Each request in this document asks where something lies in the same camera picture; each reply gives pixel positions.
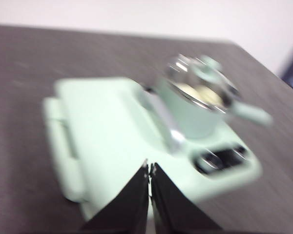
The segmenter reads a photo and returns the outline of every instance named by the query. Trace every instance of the dark gray table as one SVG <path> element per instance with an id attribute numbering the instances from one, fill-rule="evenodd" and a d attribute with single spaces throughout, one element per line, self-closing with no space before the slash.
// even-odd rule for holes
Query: dark gray table
<path id="1" fill-rule="evenodd" d="M 293 90 L 239 46 L 0 26 L 0 233 L 73 230 L 83 219 L 50 164 L 42 99 L 55 80 L 125 76 L 152 84 L 167 56 L 221 62 L 244 99 L 274 116 L 265 129 L 232 127 L 262 162 L 260 180 L 199 204 L 226 229 L 293 234 Z"/>

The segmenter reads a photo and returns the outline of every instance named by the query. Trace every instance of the mint green toy kitchen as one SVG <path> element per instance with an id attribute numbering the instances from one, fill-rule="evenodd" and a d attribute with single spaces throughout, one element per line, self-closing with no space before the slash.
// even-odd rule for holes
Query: mint green toy kitchen
<path id="1" fill-rule="evenodd" d="M 226 121 L 238 116 L 267 126 L 272 118 L 242 103 L 209 57 L 171 58 L 152 87 L 123 77 L 70 78 L 56 82 L 55 94 L 43 101 L 54 170 L 87 220 L 146 163 L 157 162 L 193 203 L 261 174 Z"/>

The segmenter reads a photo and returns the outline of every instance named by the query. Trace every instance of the mint green plastic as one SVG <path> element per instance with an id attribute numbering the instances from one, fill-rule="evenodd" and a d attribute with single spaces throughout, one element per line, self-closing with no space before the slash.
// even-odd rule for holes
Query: mint green plastic
<path id="1" fill-rule="evenodd" d="M 199 139 L 209 136 L 219 124 L 223 113 L 197 107 L 176 94 L 165 79 L 159 79 L 155 87 L 186 138 Z"/>
<path id="2" fill-rule="evenodd" d="M 64 196 L 80 203 L 85 219 L 115 198 L 145 159 L 159 163 L 194 203 L 260 175 L 256 156 L 222 121 L 208 137 L 186 139 L 182 150 L 171 155 L 153 113 L 141 104 L 141 86 L 131 79 L 63 79 L 55 90 L 56 97 L 43 105 L 54 168 Z M 249 150 L 243 165 L 210 176 L 194 168 L 192 159 L 206 148 L 235 143 Z"/>
<path id="3" fill-rule="evenodd" d="M 231 107 L 231 111 L 241 118 L 250 120 L 254 123 L 270 126 L 273 119 L 266 111 L 261 108 L 235 101 Z"/>
<path id="4" fill-rule="evenodd" d="M 195 65 L 191 66 L 191 69 L 194 71 L 194 73 L 210 82 L 210 83 L 220 83 L 222 82 L 222 77 L 219 76 L 219 74 L 215 71 L 220 71 L 221 70 L 221 64 L 215 60 L 213 60 L 212 58 L 208 57 L 208 56 L 201 56 L 200 60 L 205 64 L 204 68 L 198 68 Z"/>

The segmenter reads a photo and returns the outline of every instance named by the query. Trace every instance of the pot handle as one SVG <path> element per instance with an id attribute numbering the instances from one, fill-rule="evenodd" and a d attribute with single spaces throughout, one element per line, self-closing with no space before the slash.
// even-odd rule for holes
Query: pot handle
<path id="1" fill-rule="evenodd" d="M 235 101 L 231 107 L 231 111 L 234 115 L 250 120 L 256 124 L 264 126 L 272 125 L 272 116 L 261 108 Z"/>

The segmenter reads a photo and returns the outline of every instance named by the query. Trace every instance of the white wall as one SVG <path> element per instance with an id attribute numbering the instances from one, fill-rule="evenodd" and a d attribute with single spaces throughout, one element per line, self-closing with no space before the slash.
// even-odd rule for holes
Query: white wall
<path id="1" fill-rule="evenodd" d="M 281 75 L 293 0 L 0 0 L 0 24 L 229 39 Z"/>

